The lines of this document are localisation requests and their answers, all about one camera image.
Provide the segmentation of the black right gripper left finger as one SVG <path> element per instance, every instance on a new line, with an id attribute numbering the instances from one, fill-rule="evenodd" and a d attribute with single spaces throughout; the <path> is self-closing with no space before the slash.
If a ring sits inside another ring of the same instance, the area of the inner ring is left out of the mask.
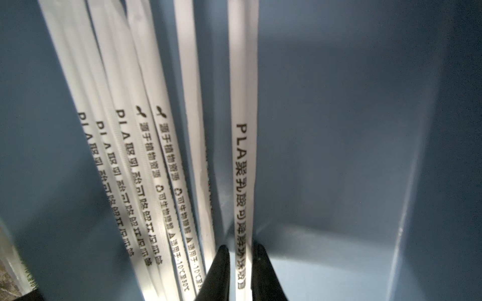
<path id="1" fill-rule="evenodd" d="M 230 253 L 226 245 L 219 247 L 202 288 L 195 301 L 228 301 L 230 290 Z"/>

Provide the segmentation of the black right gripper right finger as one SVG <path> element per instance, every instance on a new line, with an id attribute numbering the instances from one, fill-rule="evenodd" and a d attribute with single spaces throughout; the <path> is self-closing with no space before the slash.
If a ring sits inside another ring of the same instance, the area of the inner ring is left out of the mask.
<path id="1" fill-rule="evenodd" d="M 260 243 L 253 246 L 251 291 L 255 301 L 287 301 L 266 249 Z"/>

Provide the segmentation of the blue plastic storage box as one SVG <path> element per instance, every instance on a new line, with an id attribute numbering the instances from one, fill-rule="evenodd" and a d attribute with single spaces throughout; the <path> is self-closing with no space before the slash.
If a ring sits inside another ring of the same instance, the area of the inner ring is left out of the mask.
<path id="1" fill-rule="evenodd" d="M 289 300 L 481 299 L 481 2 L 261 1 L 254 239 Z M 1 224 L 141 300 L 37 1 L 1 2 Z"/>

